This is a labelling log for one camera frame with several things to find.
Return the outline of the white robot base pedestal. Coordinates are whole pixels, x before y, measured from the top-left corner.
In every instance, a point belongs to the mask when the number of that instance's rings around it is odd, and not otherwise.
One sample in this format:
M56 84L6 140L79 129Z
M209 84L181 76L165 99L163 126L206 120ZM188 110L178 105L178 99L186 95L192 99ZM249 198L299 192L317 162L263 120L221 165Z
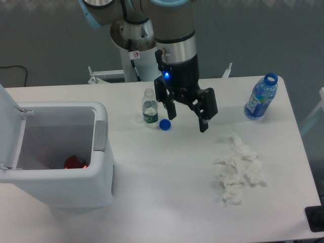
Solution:
M110 35L120 51L125 82L151 82L160 76L150 20L140 24L116 21L110 27Z

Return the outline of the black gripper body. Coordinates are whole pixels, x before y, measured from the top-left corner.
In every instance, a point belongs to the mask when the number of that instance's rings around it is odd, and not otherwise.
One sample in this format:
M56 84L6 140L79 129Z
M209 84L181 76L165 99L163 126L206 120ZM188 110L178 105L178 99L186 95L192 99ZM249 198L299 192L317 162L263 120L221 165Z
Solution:
M162 50L155 51L158 69L167 87L167 93L174 94L174 102L191 107L191 102L197 97L199 68L198 58L195 55L190 60L176 64L167 64L162 59Z

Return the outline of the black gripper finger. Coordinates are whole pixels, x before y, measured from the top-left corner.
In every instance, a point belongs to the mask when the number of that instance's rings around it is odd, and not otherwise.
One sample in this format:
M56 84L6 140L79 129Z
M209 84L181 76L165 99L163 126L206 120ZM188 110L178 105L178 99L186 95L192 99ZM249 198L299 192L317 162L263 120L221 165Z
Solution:
M200 132L205 132L209 120L218 113L214 89L198 90L197 97L191 102L191 110L198 116Z
M176 108L174 104L174 94L167 93L167 87L161 77L154 80L155 96L158 102L161 102L167 110L169 120L173 120L176 116Z

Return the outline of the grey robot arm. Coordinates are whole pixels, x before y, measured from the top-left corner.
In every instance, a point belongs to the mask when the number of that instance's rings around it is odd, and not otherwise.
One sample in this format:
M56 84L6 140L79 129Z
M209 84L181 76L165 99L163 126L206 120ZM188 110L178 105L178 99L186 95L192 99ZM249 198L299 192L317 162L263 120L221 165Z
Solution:
M175 103L187 105L204 132L217 112L215 92L201 89L191 1L80 1L89 23L110 26L120 49L125 80L153 81L155 95L176 117Z

